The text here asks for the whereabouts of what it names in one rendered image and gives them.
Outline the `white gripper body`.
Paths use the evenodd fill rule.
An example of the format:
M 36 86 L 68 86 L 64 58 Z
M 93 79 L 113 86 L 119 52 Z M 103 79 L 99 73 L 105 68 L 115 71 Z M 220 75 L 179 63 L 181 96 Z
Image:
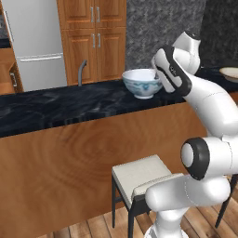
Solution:
M 155 58 L 154 58 L 154 56 L 152 57 L 151 64 L 152 64 L 152 67 L 154 68 L 154 70 L 156 71 L 156 73 L 158 73 L 158 69 L 157 69 L 157 67 L 155 65 Z

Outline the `white bowl blue pattern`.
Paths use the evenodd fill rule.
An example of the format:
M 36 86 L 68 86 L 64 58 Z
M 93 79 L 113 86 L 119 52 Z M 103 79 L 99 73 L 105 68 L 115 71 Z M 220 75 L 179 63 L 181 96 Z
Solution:
M 122 74 L 126 88 L 137 99 L 151 99 L 162 87 L 154 69 L 135 69 Z

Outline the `cream shallow bowl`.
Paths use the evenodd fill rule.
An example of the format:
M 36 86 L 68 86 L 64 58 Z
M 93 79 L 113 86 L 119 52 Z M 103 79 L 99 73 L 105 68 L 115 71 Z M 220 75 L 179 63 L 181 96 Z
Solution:
M 230 82 L 238 83 L 238 67 L 223 67 L 219 72 Z

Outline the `black stool cream cushion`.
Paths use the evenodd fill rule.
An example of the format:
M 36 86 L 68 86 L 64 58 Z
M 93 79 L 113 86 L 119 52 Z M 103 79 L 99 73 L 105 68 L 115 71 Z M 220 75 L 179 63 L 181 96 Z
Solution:
M 221 206 L 221 209 L 220 209 L 220 211 L 219 211 L 219 213 L 218 213 L 218 219 L 217 219 L 216 224 L 215 224 L 215 227 L 216 227 L 216 228 L 218 228 L 218 226 L 219 226 L 219 224 L 220 224 L 220 222 L 221 222 L 221 220 L 222 220 L 222 218 L 223 218 L 223 215 L 224 215 L 225 210 L 226 210 L 226 208 L 227 208 L 227 206 L 228 206 L 228 203 L 229 203 L 229 201 L 230 201 L 230 199 L 231 199 L 231 196 L 232 196 L 232 194 L 233 194 L 233 191 L 234 191 L 234 188 L 235 188 L 237 182 L 238 182 L 238 174 L 232 175 L 231 181 L 230 181 L 231 193 L 230 193 L 230 195 L 229 195 L 229 198 L 228 198 L 225 202 L 223 202 L 223 204 L 222 204 L 222 206 Z
M 127 237 L 133 238 L 134 217 L 151 209 L 145 192 L 152 185 L 182 176 L 172 174 L 158 155 L 151 155 L 112 168 L 112 226 L 115 227 L 115 204 L 123 202 L 128 212 Z

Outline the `wooden dining counter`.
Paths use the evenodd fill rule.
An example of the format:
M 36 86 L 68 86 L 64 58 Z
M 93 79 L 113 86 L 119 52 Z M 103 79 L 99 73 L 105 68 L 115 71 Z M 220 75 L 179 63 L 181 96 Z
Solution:
M 0 238 L 36 238 L 110 211 L 112 167 L 157 154 L 184 167 L 206 131 L 177 94 L 136 99 L 120 80 L 0 96 Z

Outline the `tall wooden cupboard run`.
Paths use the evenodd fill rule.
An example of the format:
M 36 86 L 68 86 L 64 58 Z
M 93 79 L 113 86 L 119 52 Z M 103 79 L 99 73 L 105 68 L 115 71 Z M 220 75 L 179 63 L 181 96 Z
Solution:
M 57 0 L 67 84 L 117 80 L 125 70 L 126 0 Z

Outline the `grey sink tap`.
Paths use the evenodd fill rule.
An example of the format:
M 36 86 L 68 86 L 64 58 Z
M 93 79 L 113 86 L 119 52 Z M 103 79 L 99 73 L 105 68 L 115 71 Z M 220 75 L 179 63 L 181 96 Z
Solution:
M 86 67 L 86 65 L 87 65 L 87 60 L 84 59 L 78 69 L 78 86 L 82 85 L 83 69 Z

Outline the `silver fridge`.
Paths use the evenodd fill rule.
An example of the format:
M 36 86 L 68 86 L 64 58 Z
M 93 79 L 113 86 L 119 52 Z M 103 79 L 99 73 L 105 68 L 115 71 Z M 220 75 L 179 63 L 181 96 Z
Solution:
M 24 91 L 67 86 L 56 0 L 1 0 Z

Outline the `low wooden cupboard run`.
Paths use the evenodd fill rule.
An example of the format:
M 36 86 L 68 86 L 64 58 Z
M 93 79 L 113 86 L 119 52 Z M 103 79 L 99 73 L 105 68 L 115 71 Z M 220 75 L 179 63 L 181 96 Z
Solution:
M 0 48 L 0 95 L 23 91 L 18 64 L 12 48 Z

